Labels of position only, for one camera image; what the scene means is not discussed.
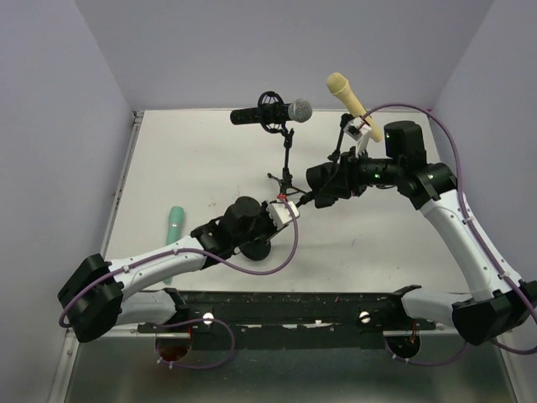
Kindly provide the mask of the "black microphone with silver grille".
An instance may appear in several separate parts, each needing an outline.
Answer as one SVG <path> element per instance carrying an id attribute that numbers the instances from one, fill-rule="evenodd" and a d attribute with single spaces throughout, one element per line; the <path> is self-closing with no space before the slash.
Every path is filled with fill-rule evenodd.
<path id="1" fill-rule="evenodd" d="M 310 103 L 304 99 L 297 99 L 292 103 L 264 103 L 257 107 L 232 110 L 230 120 L 234 125 L 283 124 L 290 121 L 304 123 L 312 114 Z"/>

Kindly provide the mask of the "mint green microphone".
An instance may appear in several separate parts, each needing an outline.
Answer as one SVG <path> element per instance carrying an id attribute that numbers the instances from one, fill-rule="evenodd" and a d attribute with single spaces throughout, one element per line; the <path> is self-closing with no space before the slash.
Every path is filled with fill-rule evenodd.
<path id="1" fill-rule="evenodd" d="M 182 234 L 185 222 L 185 210 L 183 207 L 173 206 L 169 211 L 166 244 L 176 243 Z"/>

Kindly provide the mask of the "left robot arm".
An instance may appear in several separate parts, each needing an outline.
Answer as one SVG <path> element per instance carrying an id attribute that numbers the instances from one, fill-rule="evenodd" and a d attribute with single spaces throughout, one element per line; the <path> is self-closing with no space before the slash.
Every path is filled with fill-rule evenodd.
<path id="1" fill-rule="evenodd" d="M 128 301 L 167 278 L 229 265 L 237 250 L 266 245 L 287 227 L 297 232 L 299 216 L 297 206 L 284 196 L 263 203 L 240 196 L 222 216 L 159 249 L 113 260 L 90 255 L 58 293 L 63 308 L 59 324 L 72 329 L 81 343 L 96 340 L 122 323 L 149 322 L 178 331 L 186 319 L 182 306 L 168 302 L 158 310 L 131 309 Z"/>

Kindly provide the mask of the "black tripod mic stand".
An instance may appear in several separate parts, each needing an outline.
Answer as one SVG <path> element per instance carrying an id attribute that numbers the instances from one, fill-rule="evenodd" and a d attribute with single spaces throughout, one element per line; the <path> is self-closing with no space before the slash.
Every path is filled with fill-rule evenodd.
<path id="1" fill-rule="evenodd" d="M 281 102 L 284 103 L 282 97 L 272 91 L 264 92 L 260 95 L 258 99 L 258 106 L 261 106 L 264 103 L 275 103 Z M 278 133 L 281 134 L 284 139 L 284 164 L 282 168 L 282 175 L 280 178 L 277 176 L 268 173 L 267 177 L 271 180 L 274 180 L 279 185 L 279 193 L 285 196 L 293 196 L 298 194 L 305 194 L 305 191 L 293 185 L 293 176 L 290 173 L 289 169 L 289 157 L 290 151 L 293 146 L 293 138 L 295 130 L 293 128 L 287 128 L 287 123 L 283 124 L 264 124 L 261 123 L 261 127 L 266 133 Z"/>

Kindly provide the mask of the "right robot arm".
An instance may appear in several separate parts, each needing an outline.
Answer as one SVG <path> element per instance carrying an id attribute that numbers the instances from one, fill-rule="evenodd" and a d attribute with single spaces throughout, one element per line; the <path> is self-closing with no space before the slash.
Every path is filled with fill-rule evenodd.
<path id="1" fill-rule="evenodd" d="M 524 281 L 486 236 L 475 234 L 478 221 L 463 204 L 455 174 L 443 163 L 428 162 L 420 125 L 389 123 L 384 134 L 383 159 L 350 148 L 309 168 L 310 199 L 324 208 L 361 196 L 369 187 L 395 187 L 440 234 L 469 289 L 452 294 L 410 287 L 387 306 L 388 323 L 403 329 L 415 319 L 439 322 L 474 346 L 523 324 L 536 306 L 535 282 Z"/>

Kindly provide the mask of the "black round-base clip stand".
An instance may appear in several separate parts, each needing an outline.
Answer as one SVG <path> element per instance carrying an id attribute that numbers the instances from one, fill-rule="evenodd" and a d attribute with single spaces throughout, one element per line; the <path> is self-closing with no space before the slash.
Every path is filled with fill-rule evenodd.
<path id="1" fill-rule="evenodd" d="M 311 191 L 305 191 L 305 194 L 298 194 L 298 195 L 293 195 L 293 196 L 285 196 L 283 194 L 280 194 L 280 195 L 277 195 L 275 199 L 268 201 L 268 202 L 282 201 L 284 204 L 287 204 L 288 201 L 291 201 L 297 206 L 298 210 L 300 211 L 300 208 L 302 206 L 311 202 L 312 200 L 313 198 L 311 195 Z M 292 218 L 293 218 L 293 222 L 290 223 L 286 228 L 291 227 L 291 230 L 294 232 L 295 225 L 298 223 L 298 219 L 295 219 L 295 217 L 292 217 Z M 247 241 L 245 241 L 238 246 L 238 251 L 249 260 L 252 260 L 255 262 L 264 260 L 270 255 L 272 251 L 272 244 L 271 244 L 272 239 L 267 243 L 247 243 Z"/>

